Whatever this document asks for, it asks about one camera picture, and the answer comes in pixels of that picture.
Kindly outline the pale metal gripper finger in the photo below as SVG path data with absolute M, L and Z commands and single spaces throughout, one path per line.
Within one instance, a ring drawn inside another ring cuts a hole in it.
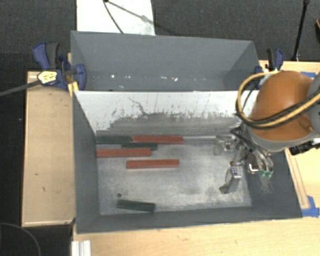
M 230 167 L 225 176 L 224 184 L 219 187 L 222 194 L 228 194 L 235 192 L 238 188 L 238 184 L 241 181 L 242 176 L 239 174 L 236 167 Z
M 229 135 L 217 135 L 213 148 L 214 155 L 221 155 L 235 149 L 236 140 Z

